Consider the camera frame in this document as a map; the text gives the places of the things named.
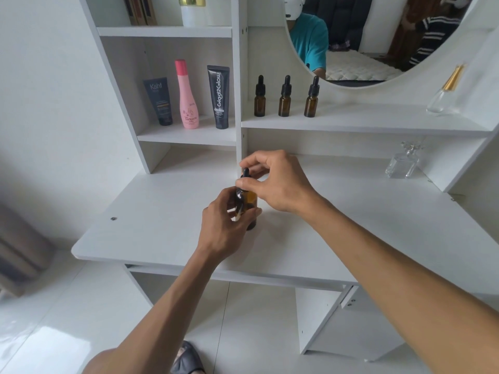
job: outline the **book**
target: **book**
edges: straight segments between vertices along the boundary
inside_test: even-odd
[[[132,26],[137,26],[137,18],[135,18],[135,13],[133,12],[132,0],[123,0],[125,1],[126,11],[128,13],[128,17],[130,18],[130,23]]]
[[[132,0],[133,12],[135,18],[137,18],[137,24],[139,26],[146,25],[146,19],[144,18],[144,11],[142,10],[142,2],[140,0]]]
[[[149,26],[157,26],[156,15],[154,14],[153,3],[151,0],[141,0],[142,10]]]

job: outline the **desk surface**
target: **desk surface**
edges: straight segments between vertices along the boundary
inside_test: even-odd
[[[466,291],[499,294],[499,247],[421,172],[397,180],[384,175],[387,160],[304,156],[300,162],[323,196],[399,251]],[[181,269],[196,248],[202,209],[234,184],[234,168],[233,151],[171,149],[154,174],[140,173],[130,182],[73,254]],[[296,287],[356,283],[301,219],[260,199],[259,206],[264,213],[256,228],[219,272],[278,278]]]

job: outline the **white helmet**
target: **white helmet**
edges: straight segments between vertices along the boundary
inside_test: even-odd
[[[288,21],[295,21],[300,17],[302,9],[303,0],[284,0],[284,10]]]
[[[470,3],[470,0],[441,0],[440,5],[451,4],[456,9],[463,9]]]

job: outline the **pink bottle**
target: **pink bottle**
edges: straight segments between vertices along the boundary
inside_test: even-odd
[[[186,129],[192,130],[199,127],[199,113],[196,102],[191,92],[189,76],[187,75],[187,64],[184,59],[175,60],[177,77],[180,88],[180,117]]]

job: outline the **amber dropper bottle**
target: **amber dropper bottle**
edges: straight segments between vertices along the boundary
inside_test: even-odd
[[[313,78],[313,83],[310,85],[308,90],[308,97],[305,103],[305,112],[303,115],[309,118],[315,117],[315,111],[317,110],[317,104],[319,103],[319,99],[317,96],[319,95],[319,76],[315,76]]]
[[[243,168],[241,177],[251,177],[250,169]],[[256,193],[253,193],[252,191],[248,190],[242,190],[241,188],[237,188],[235,190],[236,221],[239,220],[239,218],[241,218],[241,215],[243,215],[247,210],[257,207],[257,201],[258,201],[258,196]],[[249,224],[246,231],[253,229],[256,225],[257,221],[253,220],[253,222]]]
[[[257,90],[254,98],[254,116],[265,116],[265,84],[263,75],[258,76]]]
[[[279,99],[279,116],[289,117],[291,107],[291,76],[286,75],[283,88],[281,89],[281,98]]]

